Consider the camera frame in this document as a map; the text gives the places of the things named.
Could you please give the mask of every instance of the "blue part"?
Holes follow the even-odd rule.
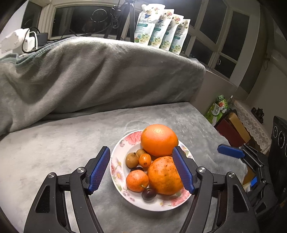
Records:
[[[228,155],[228,156],[238,158],[238,159],[245,157],[245,154],[242,150],[240,150],[236,147],[232,147],[232,146],[228,146],[228,145],[224,145],[224,144],[220,144],[217,147],[217,151],[221,154]]]
[[[257,183],[257,177],[254,177],[253,180],[251,181],[251,188]]]
[[[179,151],[176,148],[173,148],[172,159],[177,168],[177,171],[179,173],[184,188],[191,194],[194,193],[195,188],[192,183],[192,174],[190,173],[183,158],[181,157]]]
[[[110,149],[107,147],[91,174],[90,186],[88,188],[90,192],[94,192],[99,188],[109,161]]]

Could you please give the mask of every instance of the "metal screw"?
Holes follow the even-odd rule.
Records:
[[[48,174],[48,178],[53,178],[55,176],[55,173],[54,172],[51,172]]]
[[[85,168],[83,168],[83,167],[79,167],[78,169],[77,169],[77,172],[78,173],[83,173],[85,171]]]
[[[234,172],[228,172],[228,175],[229,175],[231,178],[235,177]]]
[[[199,167],[198,171],[201,172],[201,173],[205,173],[206,169],[204,167]]]

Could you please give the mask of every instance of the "gray blanket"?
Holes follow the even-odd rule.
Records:
[[[0,135],[41,119],[189,102],[205,68],[151,46],[87,37],[0,59]]]
[[[0,141],[0,206],[23,232],[31,204],[49,172],[70,173],[96,156],[103,145],[112,150],[127,133],[155,123],[172,128],[199,166],[219,174],[234,171],[243,181],[246,165],[217,152],[218,144],[228,144],[227,140],[190,103],[164,104],[40,122],[8,134]],[[71,227],[79,232],[67,195]],[[192,202],[191,197],[180,207],[160,213],[141,210],[118,193],[109,168],[90,198],[106,233],[177,233]],[[216,199],[212,199],[205,232],[211,230],[215,209]]]

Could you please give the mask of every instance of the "white lace cloth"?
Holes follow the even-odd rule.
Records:
[[[229,107],[236,109],[238,118],[260,146],[261,152],[266,154],[271,146],[271,138],[266,133],[262,124],[251,113],[251,107],[239,100],[233,100],[229,103]]]

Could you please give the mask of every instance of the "brown fruit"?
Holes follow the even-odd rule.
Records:
[[[141,134],[141,146],[150,155],[170,156],[179,141],[175,132],[165,125],[150,125]]]
[[[152,163],[152,158],[150,157],[149,154],[142,154],[139,157],[139,164],[143,167],[143,168],[148,168]]]
[[[135,152],[127,154],[127,156],[126,156],[126,165],[129,168],[135,168],[137,165],[139,165],[139,158],[135,154]]]
[[[180,176],[170,156],[157,158],[148,168],[150,186],[157,193],[173,195],[183,188]]]
[[[141,170],[130,172],[126,178],[127,187],[133,192],[142,192],[149,183],[148,176]]]
[[[138,149],[135,154],[140,157],[142,154],[146,154],[146,151],[144,149]]]

